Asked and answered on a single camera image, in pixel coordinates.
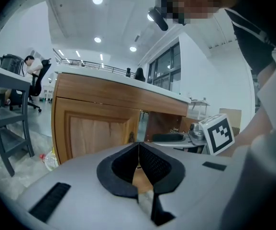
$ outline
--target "seated person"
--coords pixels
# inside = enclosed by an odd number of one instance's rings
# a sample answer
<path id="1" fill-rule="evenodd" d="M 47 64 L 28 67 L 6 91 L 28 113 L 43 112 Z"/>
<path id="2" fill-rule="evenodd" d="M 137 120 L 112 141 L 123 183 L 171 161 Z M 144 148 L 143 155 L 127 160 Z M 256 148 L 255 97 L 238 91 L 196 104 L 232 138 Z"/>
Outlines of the seated person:
<path id="1" fill-rule="evenodd" d="M 137 69 L 136 74 L 134 75 L 134 79 L 145 82 L 145 77 L 143 75 L 143 69 L 141 67 L 139 67 Z"/>
<path id="2" fill-rule="evenodd" d="M 26 74 L 26 78 L 30 81 L 31 85 L 33 84 L 33 76 L 32 74 L 36 74 L 39 76 L 40 70 L 43 68 L 43 65 L 41 63 L 41 60 L 38 58 L 34 58 L 33 56 L 27 56 L 24 60 L 24 63 L 27 66 L 27 74 Z M 5 93 L 5 104 L 6 105 L 10 105 L 10 94 L 11 94 L 11 90 L 7 90 Z"/>

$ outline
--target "white shirt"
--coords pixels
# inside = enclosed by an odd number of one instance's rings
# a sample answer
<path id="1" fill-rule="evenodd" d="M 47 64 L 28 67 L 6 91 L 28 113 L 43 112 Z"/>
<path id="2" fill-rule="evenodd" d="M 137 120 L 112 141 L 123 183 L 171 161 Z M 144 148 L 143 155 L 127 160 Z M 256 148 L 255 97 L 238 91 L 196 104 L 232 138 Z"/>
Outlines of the white shirt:
<path id="1" fill-rule="evenodd" d="M 30 81 L 30 83 L 32 83 L 32 81 L 33 81 L 32 73 L 39 76 L 40 70 L 34 70 L 34 69 L 36 69 L 40 65 L 42 66 L 41 60 L 39 58 L 35 58 L 32 65 L 30 67 L 27 66 L 27 68 L 26 68 L 27 72 L 26 72 L 25 77 Z"/>

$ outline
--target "metal railing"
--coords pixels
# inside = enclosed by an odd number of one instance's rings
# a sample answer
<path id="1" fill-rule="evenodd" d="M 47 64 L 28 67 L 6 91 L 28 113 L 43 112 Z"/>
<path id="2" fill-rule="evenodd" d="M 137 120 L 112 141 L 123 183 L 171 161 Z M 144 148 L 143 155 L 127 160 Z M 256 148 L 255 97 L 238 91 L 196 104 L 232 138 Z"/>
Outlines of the metal railing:
<path id="1" fill-rule="evenodd" d="M 61 59 L 60 65 L 69 65 L 69 66 L 75 66 L 75 67 L 85 67 L 89 69 L 96 69 L 96 70 L 101 70 L 101 71 L 106 71 L 114 74 L 118 74 L 121 76 L 126 76 L 126 70 L 117 68 L 117 67 L 111 67 L 107 65 L 102 65 L 94 62 L 89 62 L 89 61 L 81 61 L 81 60 L 76 60 L 76 59 Z M 133 78 L 135 75 L 134 72 L 131 72 L 131 78 Z"/>

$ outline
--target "wooden cabinet door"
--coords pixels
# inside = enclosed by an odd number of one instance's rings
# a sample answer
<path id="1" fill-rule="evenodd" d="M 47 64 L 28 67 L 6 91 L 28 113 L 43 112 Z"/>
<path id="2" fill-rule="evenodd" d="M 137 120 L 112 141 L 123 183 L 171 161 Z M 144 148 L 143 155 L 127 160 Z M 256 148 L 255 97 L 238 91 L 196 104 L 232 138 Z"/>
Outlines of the wooden cabinet door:
<path id="1" fill-rule="evenodd" d="M 53 140 L 62 164 L 136 141 L 140 110 L 57 98 L 53 115 Z"/>

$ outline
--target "white box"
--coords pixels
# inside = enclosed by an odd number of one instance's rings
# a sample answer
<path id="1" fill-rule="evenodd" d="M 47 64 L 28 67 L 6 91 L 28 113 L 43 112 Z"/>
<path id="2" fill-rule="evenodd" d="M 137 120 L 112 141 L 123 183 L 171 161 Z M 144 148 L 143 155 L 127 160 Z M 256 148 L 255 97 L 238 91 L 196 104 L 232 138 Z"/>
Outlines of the white box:
<path id="1" fill-rule="evenodd" d="M 232 127 L 226 114 L 217 114 L 199 122 L 202 128 L 209 152 L 217 155 L 234 143 Z"/>

